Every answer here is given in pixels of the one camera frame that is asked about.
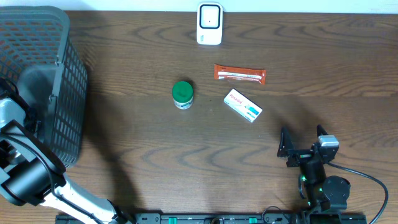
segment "white wall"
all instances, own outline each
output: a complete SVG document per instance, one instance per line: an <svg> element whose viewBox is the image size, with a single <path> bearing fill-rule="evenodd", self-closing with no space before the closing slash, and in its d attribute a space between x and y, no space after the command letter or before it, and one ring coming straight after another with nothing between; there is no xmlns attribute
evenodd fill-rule
<svg viewBox="0 0 398 224"><path fill-rule="evenodd" d="M196 11L199 0L0 0L0 6L63 10ZM398 0L218 0L225 12L398 13Z"/></svg>

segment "gray plastic basket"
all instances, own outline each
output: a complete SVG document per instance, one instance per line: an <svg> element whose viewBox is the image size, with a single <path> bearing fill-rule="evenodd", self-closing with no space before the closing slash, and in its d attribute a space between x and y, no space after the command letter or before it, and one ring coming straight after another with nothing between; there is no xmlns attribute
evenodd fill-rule
<svg viewBox="0 0 398 224"><path fill-rule="evenodd" d="M38 110L37 133L65 166L80 151L87 72L69 38L69 18L56 7L0 7L0 77L16 83Z"/></svg>

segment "white jar label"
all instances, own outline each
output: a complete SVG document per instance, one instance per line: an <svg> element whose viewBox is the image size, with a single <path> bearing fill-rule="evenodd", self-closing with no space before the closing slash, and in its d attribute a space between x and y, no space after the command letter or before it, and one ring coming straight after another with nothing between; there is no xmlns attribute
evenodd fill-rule
<svg viewBox="0 0 398 224"><path fill-rule="evenodd" d="M186 109L190 108L192 103L193 103L193 97L191 98L190 101L185 102L185 103L179 103L179 102L174 100L174 105L176 107L180 108L181 110L186 110Z"/></svg>

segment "green connector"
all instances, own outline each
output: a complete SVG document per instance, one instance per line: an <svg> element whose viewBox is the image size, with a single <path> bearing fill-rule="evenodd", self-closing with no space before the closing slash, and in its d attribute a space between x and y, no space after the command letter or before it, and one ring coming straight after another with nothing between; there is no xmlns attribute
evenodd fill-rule
<svg viewBox="0 0 398 224"><path fill-rule="evenodd" d="M249 223L257 223L257 218L249 218Z"/></svg>
<svg viewBox="0 0 398 224"><path fill-rule="evenodd" d="M169 224L177 224L177 218L169 218Z"/></svg>

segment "white electronic device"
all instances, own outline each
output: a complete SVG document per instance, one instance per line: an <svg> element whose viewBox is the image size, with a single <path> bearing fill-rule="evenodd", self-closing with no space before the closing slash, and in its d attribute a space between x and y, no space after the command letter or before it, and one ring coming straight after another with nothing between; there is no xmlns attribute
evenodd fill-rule
<svg viewBox="0 0 398 224"><path fill-rule="evenodd" d="M198 6L197 41L199 44L218 45L223 36L223 7L218 3Z"/></svg>

